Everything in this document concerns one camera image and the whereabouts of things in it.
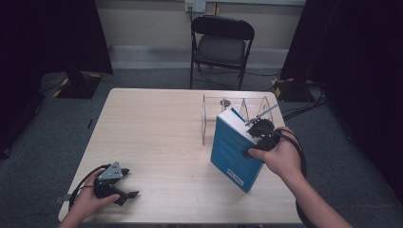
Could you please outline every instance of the transparent container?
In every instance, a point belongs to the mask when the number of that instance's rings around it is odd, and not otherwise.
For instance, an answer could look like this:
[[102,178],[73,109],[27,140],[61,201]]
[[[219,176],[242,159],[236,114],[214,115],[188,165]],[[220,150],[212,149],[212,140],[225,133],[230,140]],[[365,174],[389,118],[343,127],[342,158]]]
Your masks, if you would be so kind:
[[[269,109],[271,105],[265,96],[261,98],[206,97],[202,102],[202,144],[213,145],[217,116],[226,109],[234,108],[239,112],[245,123]],[[273,121],[271,111],[261,116],[262,119]]]

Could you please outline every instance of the electrical outlet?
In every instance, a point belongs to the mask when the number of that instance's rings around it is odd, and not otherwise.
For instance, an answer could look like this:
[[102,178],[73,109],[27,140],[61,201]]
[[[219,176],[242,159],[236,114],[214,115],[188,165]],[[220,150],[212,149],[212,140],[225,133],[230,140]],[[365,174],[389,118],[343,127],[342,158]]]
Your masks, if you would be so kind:
[[205,12],[205,0],[197,0],[195,6],[196,12]]
[[185,0],[184,11],[205,12],[205,0]]
[[184,11],[190,11],[189,9],[192,9],[192,11],[196,11],[195,0],[185,0],[184,1]]

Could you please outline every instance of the black backdrop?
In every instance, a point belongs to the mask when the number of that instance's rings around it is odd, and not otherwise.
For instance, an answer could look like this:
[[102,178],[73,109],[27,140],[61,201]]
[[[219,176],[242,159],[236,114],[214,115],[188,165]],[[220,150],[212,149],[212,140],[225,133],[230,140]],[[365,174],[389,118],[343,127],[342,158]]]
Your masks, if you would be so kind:
[[27,106],[42,76],[67,67],[112,74],[112,67],[93,0],[6,1],[0,30],[2,152],[32,115]]
[[307,0],[280,77],[325,85],[355,142],[401,202],[402,25],[401,1]]

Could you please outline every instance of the folding chair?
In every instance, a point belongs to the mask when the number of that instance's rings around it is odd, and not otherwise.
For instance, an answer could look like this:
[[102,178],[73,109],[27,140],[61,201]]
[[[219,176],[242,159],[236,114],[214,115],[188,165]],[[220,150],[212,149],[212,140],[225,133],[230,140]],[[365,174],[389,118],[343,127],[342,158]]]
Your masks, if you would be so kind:
[[[200,65],[238,69],[240,90],[246,69],[250,48],[255,38],[255,30],[247,22],[212,15],[204,15],[193,20],[192,59],[190,85],[193,83],[193,67]],[[196,34],[201,34],[199,43]]]

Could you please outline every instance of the left hand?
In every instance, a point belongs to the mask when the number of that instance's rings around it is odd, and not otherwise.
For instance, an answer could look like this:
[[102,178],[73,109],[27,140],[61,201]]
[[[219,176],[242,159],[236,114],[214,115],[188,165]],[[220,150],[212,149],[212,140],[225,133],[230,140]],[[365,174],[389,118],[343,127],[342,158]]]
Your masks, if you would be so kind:
[[76,227],[84,219],[96,213],[101,207],[119,199],[119,194],[114,194],[102,199],[98,199],[94,195],[95,179],[104,171],[105,170],[100,169],[88,177],[84,183],[83,189],[77,196],[74,205],[71,207],[71,210],[67,213],[59,227]]

